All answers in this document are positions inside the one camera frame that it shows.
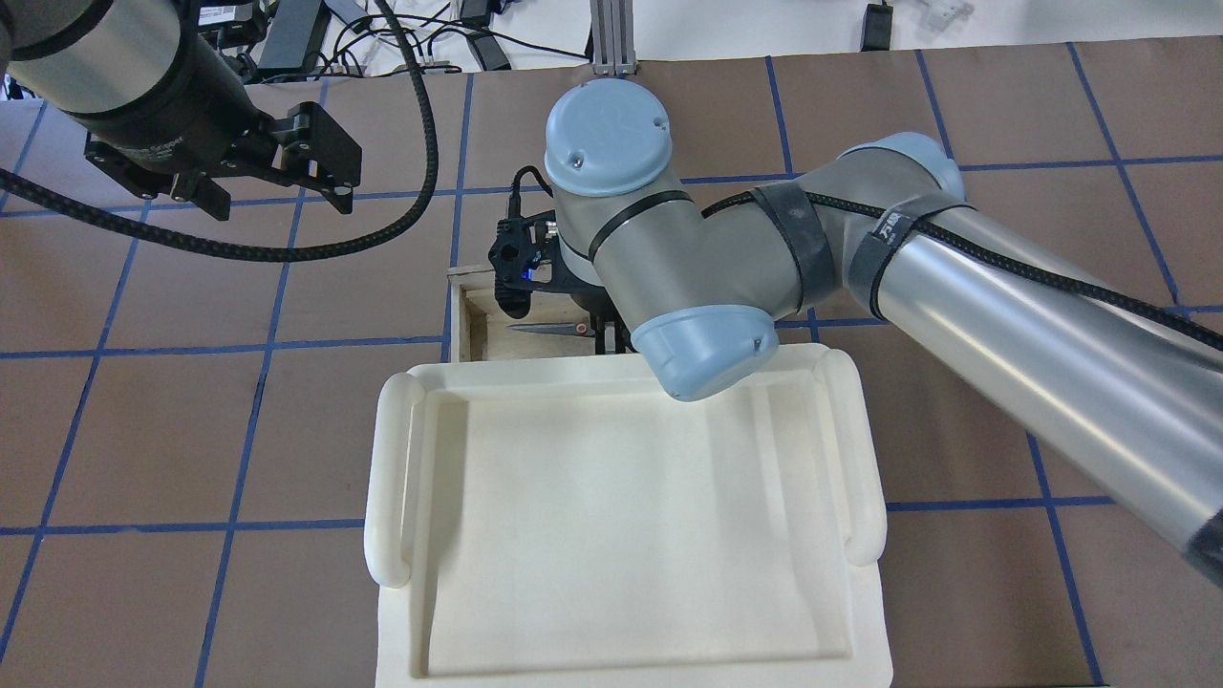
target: light blue joint cap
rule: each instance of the light blue joint cap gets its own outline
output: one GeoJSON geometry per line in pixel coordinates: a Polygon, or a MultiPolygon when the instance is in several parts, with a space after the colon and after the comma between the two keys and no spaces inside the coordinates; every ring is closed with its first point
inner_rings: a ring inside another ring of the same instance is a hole
{"type": "Polygon", "coordinates": [[[938,186],[943,191],[947,191],[956,198],[963,199],[965,197],[964,177],[960,175],[959,165],[955,164],[955,160],[943,154],[943,147],[939,145],[937,141],[925,133],[917,133],[916,131],[901,131],[900,133],[893,133],[892,136],[881,138],[873,143],[855,145],[838,155],[838,158],[843,158],[854,150],[861,150],[862,148],[883,148],[887,150],[895,150],[896,153],[900,153],[901,155],[926,167],[926,171],[934,177],[934,181],[938,182],[938,186]]]}
{"type": "Polygon", "coordinates": [[[588,81],[552,106],[544,169],[570,193],[627,193],[667,169],[670,126],[663,104],[645,87],[620,78],[588,81]]]}
{"type": "Polygon", "coordinates": [[[651,318],[632,332],[632,347],[680,402],[717,395],[777,352],[773,318],[752,306],[684,308],[651,318]]]}

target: power adapter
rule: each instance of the power adapter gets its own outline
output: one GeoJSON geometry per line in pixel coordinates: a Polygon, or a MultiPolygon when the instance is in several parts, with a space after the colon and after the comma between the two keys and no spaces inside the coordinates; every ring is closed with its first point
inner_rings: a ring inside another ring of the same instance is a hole
{"type": "Polygon", "coordinates": [[[862,15],[862,51],[892,48],[892,5],[874,2],[862,15]]]}

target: white cable clip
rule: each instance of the white cable clip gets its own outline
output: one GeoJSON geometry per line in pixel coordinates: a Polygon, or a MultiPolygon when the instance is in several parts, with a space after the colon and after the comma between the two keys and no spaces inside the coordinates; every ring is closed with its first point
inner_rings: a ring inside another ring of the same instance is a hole
{"type": "Polygon", "coordinates": [[[926,26],[932,31],[945,29],[955,17],[967,17],[972,13],[972,4],[967,0],[922,0],[926,9],[926,26]]]}

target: black cable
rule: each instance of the black cable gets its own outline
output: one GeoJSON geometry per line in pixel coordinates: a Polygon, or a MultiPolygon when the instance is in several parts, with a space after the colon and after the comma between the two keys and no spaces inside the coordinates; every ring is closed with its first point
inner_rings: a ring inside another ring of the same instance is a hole
{"type": "MultiPolygon", "coordinates": [[[[342,27],[340,27],[340,32],[335,34],[335,40],[331,42],[331,55],[334,56],[334,55],[336,55],[340,51],[340,40],[344,39],[344,34],[345,33],[347,33],[349,31],[355,29],[357,26],[361,26],[363,23],[364,24],[371,24],[371,22],[373,22],[373,20],[375,20],[375,18],[380,18],[380,17],[378,17],[375,15],[366,15],[366,16],[357,17],[357,18],[352,20],[351,22],[349,22],[349,23],[344,24],[342,27]]],[[[424,53],[421,50],[421,39],[416,35],[416,31],[412,29],[411,27],[405,27],[405,31],[411,37],[412,43],[413,43],[413,48],[416,48],[416,53],[421,57],[423,57],[424,53]]],[[[386,45],[390,45],[391,48],[397,48],[397,45],[395,43],[393,43],[390,40],[386,40],[385,38],[383,38],[383,35],[390,35],[390,28],[386,28],[386,27],[375,29],[371,24],[371,26],[367,26],[366,28],[363,28],[361,31],[355,31],[353,35],[356,35],[358,38],[368,38],[371,35],[378,35],[378,42],[379,43],[384,43],[386,45]]]]}
{"type": "Polygon", "coordinates": [[[416,61],[416,56],[412,54],[411,45],[407,43],[407,35],[404,33],[402,27],[399,26],[399,22],[395,21],[395,16],[390,6],[386,4],[386,0],[374,1],[378,4],[379,10],[382,10],[383,16],[386,17],[391,24],[391,32],[395,35],[395,42],[399,44],[400,51],[404,54],[404,61],[408,67],[407,73],[412,79],[412,89],[416,93],[416,100],[421,109],[421,125],[424,130],[424,181],[421,183],[421,191],[407,211],[389,225],[364,236],[319,246],[291,248],[279,246],[247,246],[243,243],[230,243],[227,241],[214,241],[212,238],[191,236],[157,225],[119,216],[56,193],[44,186],[34,183],[28,178],[21,177],[4,169],[0,169],[0,188],[70,218],[109,231],[132,236],[142,241],[160,243],[171,248],[181,248],[183,251],[191,251],[193,253],[202,253],[204,255],[213,255],[218,258],[274,263],[318,260],[322,258],[334,258],[336,255],[356,253],[357,251],[364,251],[366,248],[385,243],[386,241],[404,233],[408,230],[408,227],[416,224],[416,221],[421,219],[421,215],[424,214],[424,209],[429,205],[429,200],[433,199],[433,191],[435,189],[438,182],[438,133],[433,122],[433,108],[429,104],[429,93],[424,88],[424,79],[422,77],[423,72],[421,70],[421,65],[416,61]]]}
{"type": "MultiPolygon", "coordinates": [[[[877,208],[874,205],[867,205],[865,203],[856,203],[854,200],[846,200],[844,198],[837,198],[834,196],[824,196],[821,193],[807,193],[807,199],[811,200],[813,205],[823,205],[826,208],[833,208],[837,210],[843,210],[846,213],[854,213],[859,215],[866,215],[868,218],[882,218],[883,213],[887,210],[884,208],[877,208]]],[[[709,216],[714,213],[722,211],[726,208],[734,205],[741,205],[745,203],[751,203],[751,193],[742,192],[723,198],[717,203],[713,203],[708,208],[701,211],[702,216],[709,216]]],[[[1167,326],[1168,329],[1184,334],[1195,341],[1205,343],[1205,346],[1223,352],[1223,334],[1219,334],[1210,328],[1202,326],[1196,321],[1188,318],[1180,317],[1175,313],[1169,313],[1168,310],[1147,303],[1141,298],[1135,298],[1132,296],[1126,296],[1119,291],[1113,291],[1112,288],[1106,288],[1098,284],[1091,284],[1088,281],[1082,281],[1081,279],[1074,279],[1064,274],[1058,274],[1049,271],[1030,263],[1018,260],[1010,255],[1004,255],[996,251],[991,251],[980,243],[976,243],[954,231],[939,226],[928,220],[917,220],[914,222],[914,229],[925,233],[926,236],[949,246],[964,253],[965,255],[987,264],[989,266],[1000,269],[1003,271],[1014,274],[1027,279],[1029,281],[1035,281],[1037,284],[1043,284],[1051,286],[1059,291],[1065,291],[1068,293],[1075,293],[1098,301],[1101,303],[1107,303],[1109,306],[1118,307],[1129,313],[1134,313],[1139,317],[1146,318],[1151,321],[1167,326]]]]}
{"type": "Polygon", "coordinates": [[[426,17],[426,16],[422,16],[422,15],[395,15],[395,18],[412,20],[412,21],[423,21],[423,22],[433,22],[433,23],[439,23],[439,24],[444,24],[444,26],[448,26],[448,27],[456,27],[456,28],[467,28],[467,29],[471,31],[471,33],[468,35],[472,35],[472,37],[482,35],[482,34],[495,35],[497,38],[500,38],[503,40],[509,40],[510,43],[515,43],[515,44],[521,45],[523,48],[531,48],[532,50],[542,50],[544,53],[554,53],[556,55],[565,55],[566,57],[576,57],[576,59],[582,60],[582,61],[588,61],[586,59],[586,55],[582,55],[581,53],[572,53],[570,50],[561,50],[560,48],[550,48],[548,45],[539,45],[538,43],[530,43],[527,40],[522,40],[521,38],[514,38],[512,35],[506,35],[506,34],[504,34],[504,33],[501,33],[499,31],[493,31],[490,28],[472,28],[472,27],[468,27],[467,24],[465,24],[462,22],[455,22],[455,21],[450,21],[450,20],[438,20],[438,18],[433,18],[433,17],[426,17]]]}
{"type": "MultiPolygon", "coordinates": [[[[427,20],[424,20],[423,22],[421,22],[421,26],[415,27],[415,28],[413,27],[405,27],[406,31],[407,31],[407,33],[408,33],[408,35],[411,35],[412,40],[415,42],[416,53],[419,56],[422,56],[422,57],[424,56],[424,53],[421,51],[421,46],[423,44],[423,40],[418,35],[416,35],[416,29],[423,29],[424,27],[429,26],[430,23],[438,21],[438,17],[440,17],[449,9],[450,9],[450,2],[446,2],[446,4],[442,5],[442,9],[439,9],[437,12],[433,12],[433,16],[430,16],[427,20]]],[[[375,20],[375,18],[382,18],[382,17],[367,13],[367,15],[357,17],[357,18],[352,20],[351,22],[349,22],[349,23],[344,24],[342,27],[340,27],[340,32],[335,35],[335,42],[331,44],[331,53],[336,51],[336,48],[340,45],[340,39],[344,38],[345,33],[347,33],[349,31],[355,29],[357,26],[371,24],[371,22],[373,22],[373,20],[375,20]]],[[[368,33],[368,32],[372,32],[372,31],[373,31],[372,26],[367,26],[364,29],[362,29],[361,33],[368,33]]],[[[386,40],[385,38],[379,37],[378,42],[379,43],[384,43],[386,45],[390,45],[391,48],[396,48],[396,45],[395,45],[394,42],[386,40]]]]}
{"type": "Polygon", "coordinates": [[[464,37],[464,39],[467,40],[467,45],[468,46],[471,45],[471,34],[470,33],[467,33],[467,32],[465,32],[465,31],[462,31],[461,28],[457,28],[457,27],[444,26],[444,27],[434,31],[433,33],[430,33],[429,37],[424,40],[424,51],[426,51],[426,54],[428,54],[432,57],[433,56],[433,42],[437,40],[438,38],[448,34],[448,33],[457,33],[459,35],[464,37]]]}
{"type": "Polygon", "coordinates": [[[539,169],[536,167],[534,165],[527,165],[520,169],[517,174],[514,175],[514,181],[510,182],[511,192],[522,188],[522,177],[525,177],[527,174],[536,177],[536,183],[539,185],[539,188],[543,188],[544,193],[547,193],[549,197],[552,196],[552,186],[548,186],[548,182],[543,180],[543,175],[539,174],[539,169]]]}
{"type": "Polygon", "coordinates": [[[506,204],[505,216],[508,218],[521,218],[522,216],[522,177],[531,174],[539,182],[539,188],[552,197],[552,186],[543,180],[543,175],[539,174],[539,169],[534,165],[527,165],[514,175],[514,181],[510,182],[510,200],[506,204]]]}
{"type": "Polygon", "coordinates": [[[319,67],[320,71],[314,77],[314,81],[318,81],[327,72],[327,70],[331,68],[331,66],[335,65],[336,61],[342,60],[342,55],[345,53],[347,53],[347,54],[351,55],[352,54],[352,48],[357,43],[361,43],[362,40],[367,39],[367,38],[371,38],[371,37],[379,37],[379,35],[384,35],[384,34],[385,35],[390,35],[390,33],[391,33],[391,29],[389,29],[389,28],[373,29],[373,31],[368,31],[368,32],[361,33],[360,35],[355,37],[352,40],[345,43],[342,48],[339,48],[338,50],[335,50],[331,54],[331,56],[328,57],[323,62],[323,65],[319,67]]]}

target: scissors blade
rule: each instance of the scissors blade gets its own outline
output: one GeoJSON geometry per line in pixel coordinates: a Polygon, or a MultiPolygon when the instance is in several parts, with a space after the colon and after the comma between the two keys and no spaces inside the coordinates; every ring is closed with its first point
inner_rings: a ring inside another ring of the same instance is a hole
{"type": "Polygon", "coordinates": [[[561,334],[566,336],[594,336],[591,325],[585,321],[539,321],[511,324],[515,331],[528,331],[531,334],[561,334]]]}

